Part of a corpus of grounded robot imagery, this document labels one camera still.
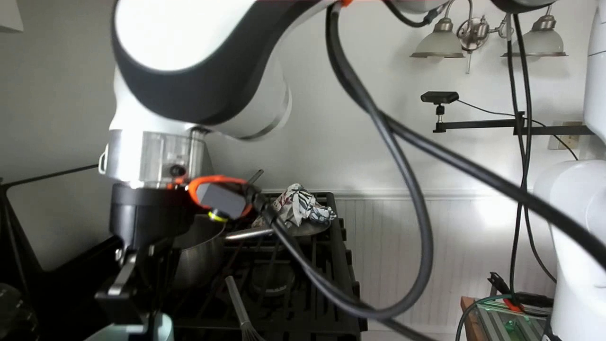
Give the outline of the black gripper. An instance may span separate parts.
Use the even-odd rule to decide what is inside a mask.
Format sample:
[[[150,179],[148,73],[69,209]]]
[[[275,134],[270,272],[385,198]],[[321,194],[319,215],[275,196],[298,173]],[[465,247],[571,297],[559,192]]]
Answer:
[[[111,232],[122,240],[120,272],[95,293],[112,321],[148,321],[171,289],[184,234],[200,206],[183,189],[112,187]]]

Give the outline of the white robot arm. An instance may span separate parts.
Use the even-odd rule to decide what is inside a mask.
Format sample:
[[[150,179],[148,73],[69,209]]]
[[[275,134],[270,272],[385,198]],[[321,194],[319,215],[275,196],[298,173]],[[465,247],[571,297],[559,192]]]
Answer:
[[[279,81],[277,48],[290,28],[326,11],[334,71],[351,98],[370,113],[393,153],[414,194],[423,245],[414,287],[387,308],[345,295],[317,268],[309,268],[308,276],[332,302],[355,316],[389,321],[414,306],[431,280],[431,215],[402,141],[533,208],[571,236],[593,262],[606,266],[605,242],[563,209],[389,117],[347,60],[340,41],[342,7],[344,0],[116,1],[111,31],[118,109],[99,170],[118,181],[111,228],[128,251],[137,253],[183,234],[203,206],[196,189],[201,160],[198,130],[255,139],[287,118],[292,94]]]

